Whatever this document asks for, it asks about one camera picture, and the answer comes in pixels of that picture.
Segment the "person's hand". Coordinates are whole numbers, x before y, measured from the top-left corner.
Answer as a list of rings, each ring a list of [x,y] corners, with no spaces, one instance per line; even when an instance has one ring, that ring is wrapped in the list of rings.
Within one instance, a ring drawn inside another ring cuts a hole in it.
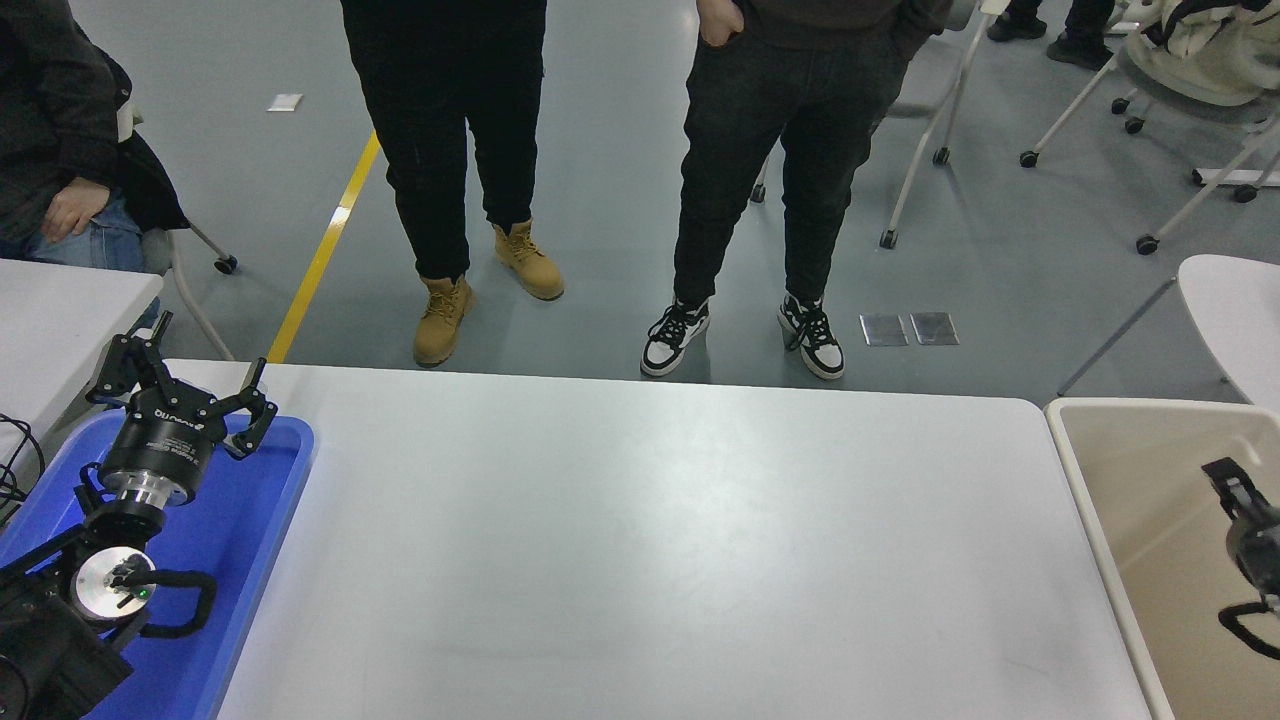
[[[70,234],[84,232],[90,222],[109,204],[109,187],[74,177],[51,199],[40,228],[50,243],[60,243]]]

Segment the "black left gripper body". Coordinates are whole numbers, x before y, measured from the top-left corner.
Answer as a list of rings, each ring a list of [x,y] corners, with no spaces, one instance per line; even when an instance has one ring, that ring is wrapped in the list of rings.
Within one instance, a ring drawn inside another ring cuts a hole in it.
[[[125,419],[99,468],[100,484],[120,491],[129,474],[147,471],[184,493],[198,492],[215,450],[225,436],[225,423],[200,416],[215,396],[179,383],[172,395],[160,387],[137,389],[125,405]]]

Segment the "person's right hand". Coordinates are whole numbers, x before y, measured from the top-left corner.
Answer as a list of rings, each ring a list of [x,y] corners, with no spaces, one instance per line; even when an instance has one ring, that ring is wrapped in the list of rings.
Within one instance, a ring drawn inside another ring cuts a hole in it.
[[[698,33],[712,47],[723,47],[745,29],[741,6],[731,0],[696,0]]]

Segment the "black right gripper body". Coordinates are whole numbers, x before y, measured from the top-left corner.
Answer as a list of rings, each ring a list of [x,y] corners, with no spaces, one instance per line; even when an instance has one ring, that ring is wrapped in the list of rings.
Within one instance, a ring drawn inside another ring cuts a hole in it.
[[[1228,555],[1260,594],[1279,594],[1279,510],[1247,506],[1231,512]]]

